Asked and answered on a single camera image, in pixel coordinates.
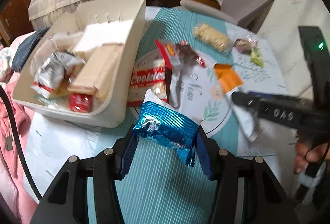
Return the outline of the right human hand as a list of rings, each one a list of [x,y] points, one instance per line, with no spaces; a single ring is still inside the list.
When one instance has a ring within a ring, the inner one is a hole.
[[[309,164],[321,161],[323,156],[325,156],[325,161],[329,161],[329,149],[327,147],[328,144],[324,143],[310,150],[306,144],[297,142],[295,144],[294,173],[301,173]]]

